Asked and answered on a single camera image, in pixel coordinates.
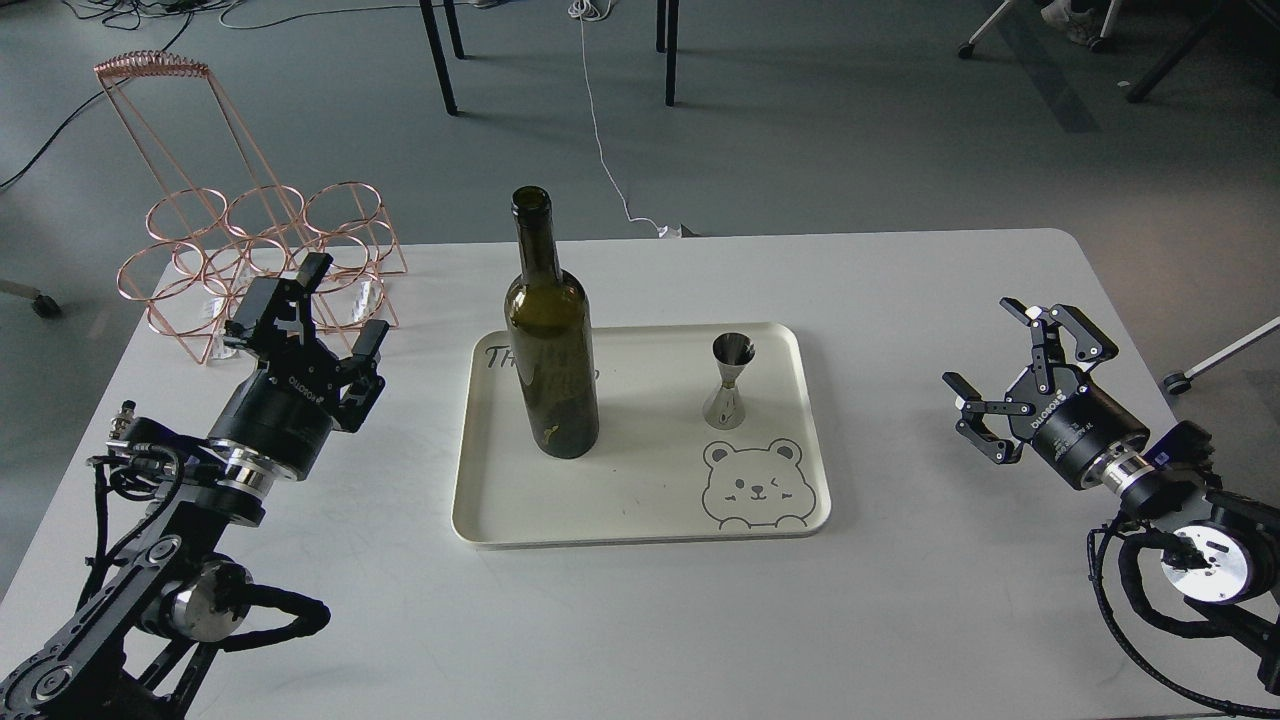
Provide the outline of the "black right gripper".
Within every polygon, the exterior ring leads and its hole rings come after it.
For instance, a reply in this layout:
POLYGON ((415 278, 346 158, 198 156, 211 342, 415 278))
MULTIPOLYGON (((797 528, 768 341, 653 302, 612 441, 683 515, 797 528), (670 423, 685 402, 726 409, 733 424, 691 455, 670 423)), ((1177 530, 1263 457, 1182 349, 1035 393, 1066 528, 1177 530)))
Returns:
POLYGON ((1074 489, 1100 483, 1091 466, 1114 445, 1140 451, 1149 429, 1087 374, 1117 356, 1117 346, 1079 309, 1055 304, 1027 306, 1002 297, 1000 306, 1030 329, 1030 365, 1009 388, 1010 401, 986 401, 959 373, 945 372, 942 382, 957 396, 956 432, 995 464, 1020 460, 1023 442, 1074 489), (1041 386, 1053 386, 1047 395, 1041 386), (987 415, 1011 416, 1016 439, 997 437, 987 415))

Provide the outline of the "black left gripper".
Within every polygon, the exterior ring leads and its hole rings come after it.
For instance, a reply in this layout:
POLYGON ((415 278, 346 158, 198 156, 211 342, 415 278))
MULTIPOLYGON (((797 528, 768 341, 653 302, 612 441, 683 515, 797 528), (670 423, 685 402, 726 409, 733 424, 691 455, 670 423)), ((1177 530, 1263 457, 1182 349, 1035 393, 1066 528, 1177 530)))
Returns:
POLYGON ((367 320, 346 359, 316 337, 311 296, 332 263, 328 252, 308 252, 294 278, 253 279, 224 325, 224 345, 248 348, 259 363, 210 441, 265 457, 292 480, 310 474, 332 432, 360 429, 387 384, 378 363, 388 322, 367 320))

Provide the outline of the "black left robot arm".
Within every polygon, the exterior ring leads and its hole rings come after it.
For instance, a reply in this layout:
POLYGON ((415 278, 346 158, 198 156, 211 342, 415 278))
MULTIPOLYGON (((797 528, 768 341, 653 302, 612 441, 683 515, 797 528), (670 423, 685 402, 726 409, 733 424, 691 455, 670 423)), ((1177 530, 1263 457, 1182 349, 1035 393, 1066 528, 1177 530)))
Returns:
POLYGON ((348 357, 317 337, 311 299, 330 255, 255 279, 225 342, 256 368, 209 437, 182 436, 124 404, 96 473, 97 537, 74 615, 3 680, 5 719, 182 719, 212 660, 319 633, 319 600, 261 585, 218 551, 229 525, 302 480, 334 430, 356 432, 384 379, 389 325, 370 320, 348 357))

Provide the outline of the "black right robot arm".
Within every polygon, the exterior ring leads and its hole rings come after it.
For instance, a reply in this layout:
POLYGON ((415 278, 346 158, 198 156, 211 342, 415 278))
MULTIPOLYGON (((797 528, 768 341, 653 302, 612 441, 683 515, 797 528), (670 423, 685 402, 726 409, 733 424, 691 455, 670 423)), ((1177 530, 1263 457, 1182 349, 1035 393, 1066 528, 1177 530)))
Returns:
POLYGON ((1192 691, 1162 674, 1120 628, 1105 587, 1115 565, 1132 611, 1148 626, 1183 639, 1235 641, 1258 659, 1257 678, 1277 693, 1277 623, 1245 602, 1277 593, 1277 510, 1225 489, 1213 471, 1212 438, 1180 421, 1158 441, 1092 378, 1117 346, 1078 307, 1000 305, 1030 334, 1030 360, 998 398, 983 398, 956 372, 956 432, 995 464, 1032 448, 1071 488, 1103 487, 1116 515, 1085 538, 1088 578, 1103 624, 1148 676, 1206 708, 1235 717, 1275 719, 1276 708, 1192 691))

